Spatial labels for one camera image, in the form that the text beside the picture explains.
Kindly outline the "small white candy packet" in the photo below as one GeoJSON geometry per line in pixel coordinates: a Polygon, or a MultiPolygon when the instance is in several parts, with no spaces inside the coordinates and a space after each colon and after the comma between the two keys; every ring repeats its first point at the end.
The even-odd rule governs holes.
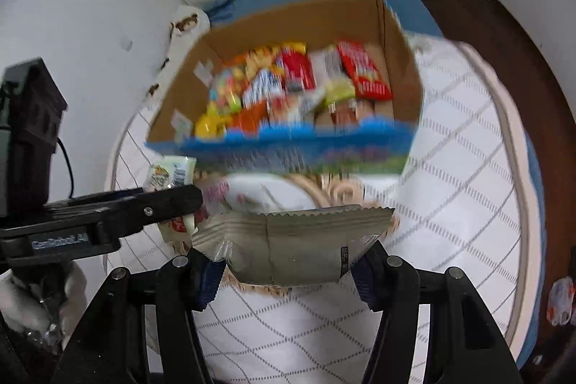
{"type": "MultiPolygon", "coordinates": [[[[165,156],[150,165],[144,181],[144,191],[154,192],[192,184],[196,159],[184,156],[165,156]]],[[[162,239],[179,254],[192,247],[192,235],[196,232],[193,214],[158,222],[162,239]]]]}

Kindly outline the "clear white cake packet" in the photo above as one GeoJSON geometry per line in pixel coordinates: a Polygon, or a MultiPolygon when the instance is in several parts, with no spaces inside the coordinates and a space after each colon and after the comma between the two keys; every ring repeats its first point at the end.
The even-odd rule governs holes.
{"type": "Polygon", "coordinates": [[[309,211],[212,215],[192,247],[223,261],[238,282],[292,288],[335,283],[388,233],[392,208],[343,205],[309,211]]]}

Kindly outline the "yellow snack packet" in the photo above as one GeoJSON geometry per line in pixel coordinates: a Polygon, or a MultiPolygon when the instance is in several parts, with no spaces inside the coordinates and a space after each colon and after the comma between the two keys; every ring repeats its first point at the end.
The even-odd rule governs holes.
{"type": "Polygon", "coordinates": [[[194,125],[194,136],[201,140],[220,139],[225,135],[226,126],[229,125],[228,115],[220,114],[215,102],[208,104],[206,112],[194,125]]]}

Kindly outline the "orange snack packet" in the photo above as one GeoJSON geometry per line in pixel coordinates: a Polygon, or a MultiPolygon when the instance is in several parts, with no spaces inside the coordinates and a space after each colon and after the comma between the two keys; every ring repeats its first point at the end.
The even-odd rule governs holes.
{"type": "Polygon", "coordinates": [[[267,121],[267,102],[261,100],[249,108],[243,108],[240,112],[230,116],[226,124],[227,131],[243,132],[247,135],[255,135],[259,132],[260,125],[267,121]]]}

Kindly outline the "colourful candy bag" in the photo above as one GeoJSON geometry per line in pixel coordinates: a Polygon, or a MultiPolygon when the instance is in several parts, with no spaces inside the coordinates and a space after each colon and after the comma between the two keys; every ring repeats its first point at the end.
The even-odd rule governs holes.
{"type": "Polygon", "coordinates": [[[248,85],[243,67],[232,66],[221,71],[209,90],[208,113],[223,116],[240,112],[242,95],[248,85]]]}

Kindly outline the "red triangular snack packet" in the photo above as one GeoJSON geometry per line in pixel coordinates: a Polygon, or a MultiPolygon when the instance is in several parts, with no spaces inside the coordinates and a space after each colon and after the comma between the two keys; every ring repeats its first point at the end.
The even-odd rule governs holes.
{"type": "Polygon", "coordinates": [[[275,65],[282,70],[286,91],[311,91],[316,88],[305,43],[287,43],[281,46],[275,65]]]}

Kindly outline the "plastic bag on floor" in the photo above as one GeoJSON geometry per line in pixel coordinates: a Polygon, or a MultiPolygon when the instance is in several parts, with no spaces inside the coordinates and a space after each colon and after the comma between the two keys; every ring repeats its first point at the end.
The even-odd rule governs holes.
{"type": "Polygon", "coordinates": [[[575,286],[571,277],[563,277],[553,283],[547,303],[547,320],[552,326],[570,323],[574,296],[575,286]]]}

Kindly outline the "Korean cheese noodle packet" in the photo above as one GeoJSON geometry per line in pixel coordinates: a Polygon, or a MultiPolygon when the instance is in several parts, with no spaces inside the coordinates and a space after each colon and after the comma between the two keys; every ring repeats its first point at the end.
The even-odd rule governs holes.
{"type": "Polygon", "coordinates": [[[244,73],[248,85],[242,94],[244,108],[285,95],[284,72],[276,64],[279,53],[279,47],[262,47],[247,51],[244,73]]]}

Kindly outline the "white patterned round mat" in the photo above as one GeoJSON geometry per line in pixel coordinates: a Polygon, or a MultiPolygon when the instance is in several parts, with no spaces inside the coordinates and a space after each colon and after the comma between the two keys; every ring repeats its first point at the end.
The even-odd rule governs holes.
{"type": "MultiPolygon", "coordinates": [[[[410,34],[423,109],[402,170],[347,170],[372,203],[389,205],[398,228],[388,252],[425,270],[462,268],[492,313],[513,357],[533,345],[540,215],[517,108],[470,46],[410,34]]],[[[224,286],[198,316],[209,369],[229,383],[356,383],[378,318],[351,278],[282,297],[224,286]]]]}

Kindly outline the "white cookie packet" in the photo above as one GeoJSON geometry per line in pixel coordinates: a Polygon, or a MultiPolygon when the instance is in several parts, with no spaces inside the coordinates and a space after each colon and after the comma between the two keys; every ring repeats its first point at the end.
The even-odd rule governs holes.
{"type": "Polygon", "coordinates": [[[324,99],[324,88],[288,92],[287,95],[276,96],[267,102],[269,123],[283,126],[303,123],[308,115],[314,114],[324,99]]]}

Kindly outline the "bear print pillow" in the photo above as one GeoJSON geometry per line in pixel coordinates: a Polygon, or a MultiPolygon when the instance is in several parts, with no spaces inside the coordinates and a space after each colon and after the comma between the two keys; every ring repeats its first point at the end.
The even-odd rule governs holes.
{"type": "Polygon", "coordinates": [[[148,89],[145,99],[147,103],[162,101],[189,51],[210,28],[211,23],[205,11],[188,5],[178,8],[171,21],[167,53],[148,89]]]}

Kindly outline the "brown pastry packet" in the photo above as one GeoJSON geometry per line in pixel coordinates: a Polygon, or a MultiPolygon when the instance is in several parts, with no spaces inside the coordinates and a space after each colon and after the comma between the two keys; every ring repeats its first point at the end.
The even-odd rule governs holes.
{"type": "Polygon", "coordinates": [[[341,128],[357,126],[360,122],[375,116],[372,102],[351,98],[329,103],[314,117],[317,128],[341,128]]]}

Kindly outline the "cardboard box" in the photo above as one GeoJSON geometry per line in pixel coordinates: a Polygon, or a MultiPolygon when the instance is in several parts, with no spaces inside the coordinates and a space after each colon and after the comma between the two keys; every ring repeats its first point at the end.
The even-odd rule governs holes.
{"type": "Polygon", "coordinates": [[[145,143],[212,172],[402,172],[421,115],[384,0],[310,0],[202,35],[145,143]]]}

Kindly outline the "beige cracker packet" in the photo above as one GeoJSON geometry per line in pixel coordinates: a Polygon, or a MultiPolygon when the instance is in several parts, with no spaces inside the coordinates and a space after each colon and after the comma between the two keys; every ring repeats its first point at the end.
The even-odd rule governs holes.
{"type": "Polygon", "coordinates": [[[309,54],[310,65],[317,88],[323,88],[327,106],[355,98],[355,88],[344,71],[344,65],[335,46],[309,54]]]}

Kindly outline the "long red snack packet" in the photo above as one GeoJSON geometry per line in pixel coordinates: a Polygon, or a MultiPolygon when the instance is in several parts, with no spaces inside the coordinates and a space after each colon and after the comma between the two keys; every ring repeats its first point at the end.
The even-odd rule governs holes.
{"type": "Polygon", "coordinates": [[[340,41],[337,44],[344,70],[351,79],[358,98],[372,101],[392,100],[390,87],[363,45],[340,41]]]}

